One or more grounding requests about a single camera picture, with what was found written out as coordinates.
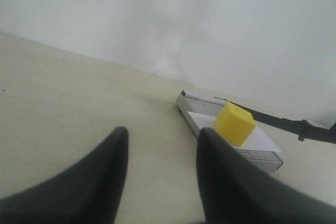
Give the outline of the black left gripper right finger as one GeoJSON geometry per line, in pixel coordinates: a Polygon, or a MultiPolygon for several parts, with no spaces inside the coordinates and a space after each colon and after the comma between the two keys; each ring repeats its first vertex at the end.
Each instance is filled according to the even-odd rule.
{"type": "Polygon", "coordinates": [[[335,223],[335,207],[302,194],[200,131],[196,171],[206,223],[335,223]]]}

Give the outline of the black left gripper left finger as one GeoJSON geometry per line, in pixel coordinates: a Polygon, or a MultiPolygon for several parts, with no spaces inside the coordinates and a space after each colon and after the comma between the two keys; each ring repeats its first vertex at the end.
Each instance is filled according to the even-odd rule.
{"type": "Polygon", "coordinates": [[[128,130],[116,127],[65,171],[2,198],[1,223],[114,223],[128,157],[128,130]]]}

